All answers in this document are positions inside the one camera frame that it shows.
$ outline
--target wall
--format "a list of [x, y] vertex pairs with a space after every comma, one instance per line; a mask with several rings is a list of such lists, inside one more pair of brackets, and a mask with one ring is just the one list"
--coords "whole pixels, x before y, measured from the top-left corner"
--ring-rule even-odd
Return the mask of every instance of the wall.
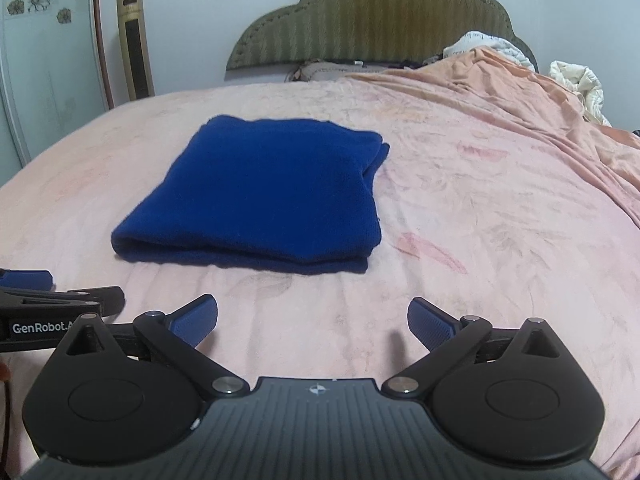
[[[298, 0], [143, 0], [156, 94], [223, 84], [283, 81], [286, 70], [245, 70], [225, 79], [242, 32], [270, 10]], [[100, 0], [107, 69], [116, 105], [129, 100], [118, 40], [116, 0]]]
[[540, 71], [562, 60], [589, 66], [613, 126], [640, 128], [640, 0], [498, 0]]

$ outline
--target bedding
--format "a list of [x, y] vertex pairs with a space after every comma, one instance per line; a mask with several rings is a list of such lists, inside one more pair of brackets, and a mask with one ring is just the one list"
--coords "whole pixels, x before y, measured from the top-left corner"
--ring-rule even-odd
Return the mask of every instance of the bedding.
[[513, 61], [515, 64], [519, 64], [529, 70], [535, 72], [535, 67], [530, 60], [525, 56], [522, 51], [514, 46], [504, 38], [496, 38], [495, 36], [489, 36], [478, 30], [470, 30], [462, 38], [456, 41], [453, 45], [449, 45], [443, 51], [443, 57], [457, 56], [463, 52], [471, 50], [475, 46], [487, 46], [492, 50], [498, 52], [501, 56], [507, 58], [509, 61]]
[[584, 108], [583, 115], [587, 121], [611, 126], [602, 114], [604, 106], [602, 83], [588, 66], [555, 60], [549, 67], [549, 77], [580, 99]]
[[384, 72], [388, 66], [364, 65], [353, 61], [352, 63], [332, 63], [328, 61], [309, 61], [300, 65], [293, 71], [288, 81], [335, 81], [348, 73]]
[[[382, 243], [366, 274], [299, 276], [129, 263], [110, 233], [209, 118], [313, 118], [379, 132]], [[582, 119], [554, 81], [476, 48], [420, 70], [335, 82], [190, 91], [123, 105], [41, 154], [0, 189], [1, 265], [46, 268], [58, 290], [119, 285], [130, 322], [213, 294], [199, 346], [258, 376], [373, 377], [424, 355], [406, 308], [422, 296], [495, 326], [547, 319], [598, 389], [593, 460], [640, 472], [640, 139]], [[8, 471], [36, 460], [24, 396], [50, 351], [3, 356], [14, 403]]]

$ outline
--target folded blue cloth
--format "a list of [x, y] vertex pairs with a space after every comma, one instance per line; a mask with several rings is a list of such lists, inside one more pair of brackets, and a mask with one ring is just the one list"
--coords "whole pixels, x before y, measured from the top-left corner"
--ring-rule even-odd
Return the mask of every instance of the folded blue cloth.
[[111, 234], [130, 262], [365, 272], [381, 232], [372, 185], [388, 144], [315, 120], [204, 124]]

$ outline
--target bed headboard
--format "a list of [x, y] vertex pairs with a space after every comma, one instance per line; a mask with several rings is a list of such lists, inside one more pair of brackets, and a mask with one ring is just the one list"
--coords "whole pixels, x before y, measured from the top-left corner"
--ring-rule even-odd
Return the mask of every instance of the bed headboard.
[[421, 62], [470, 30], [511, 41], [538, 69], [495, 0], [300, 0], [253, 22], [226, 68], [310, 59]]

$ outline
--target gold tower fan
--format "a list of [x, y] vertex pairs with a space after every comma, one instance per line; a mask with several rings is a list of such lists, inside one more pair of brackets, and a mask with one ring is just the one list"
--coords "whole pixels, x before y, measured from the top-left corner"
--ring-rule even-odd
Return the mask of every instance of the gold tower fan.
[[124, 62], [129, 99], [143, 99], [154, 94], [149, 52], [146, 49], [145, 15], [142, 0], [116, 0], [118, 32]]

